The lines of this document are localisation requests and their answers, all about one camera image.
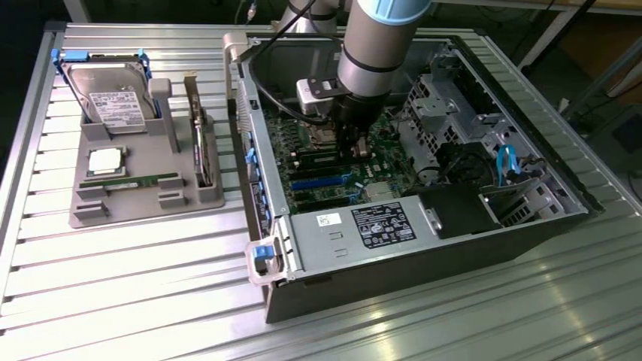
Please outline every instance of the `warning label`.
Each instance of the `warning label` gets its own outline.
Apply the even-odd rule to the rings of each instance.
[[[383,247],[416,238],[399,202],[354,209],[352,217],[367,248]]]
[[[143,112],[135,92],[91,93],[89,97],[107,128],[143,125]]]

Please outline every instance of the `motherboard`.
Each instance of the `motherboard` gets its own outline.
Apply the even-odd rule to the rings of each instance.
[[[276,112],[266,119],[291,214],[395,199],[412,187],[414,159],[388,116],[370,130],[371,157],[348,159],[338,155],[331,124],[311,126]]]

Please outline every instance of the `slotted aluminum surface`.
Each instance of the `slotted aluminum surface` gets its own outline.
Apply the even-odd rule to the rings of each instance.
[[[234,29],[71,24],[45,34],[0,189],[0,359],[642,359],[639,205],[470,30],[420,32],[462,36],[606,213],[514,262],[264,324],[242,256],[248,234],[224,108],[222,37]],[[155,77],[172,80],[176,115],[188,111],[181,73],[197,71],[222,135],[223,209],[69,228],[80,113],[48,65],[51,47],[144,48]]]

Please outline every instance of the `white label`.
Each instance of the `white label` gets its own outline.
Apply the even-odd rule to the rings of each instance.
[[[316,216],[316,221],[319,222],[319,227],[326,227],[342,223],[342,217],[339,213],[323,214]]]
[[[89,97],[107,128],[143,125],[143,112],[135,92],[91,93]]]

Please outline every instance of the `hard drive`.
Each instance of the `hard drive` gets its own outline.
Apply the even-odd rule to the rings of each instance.
[[[53,64],[79,100],[87,123],[103,123],[111,134],[144,132],[144,120],[159,117],[147,91],[149,59],[143,51],[131,56],[89,55],[53,49]]]

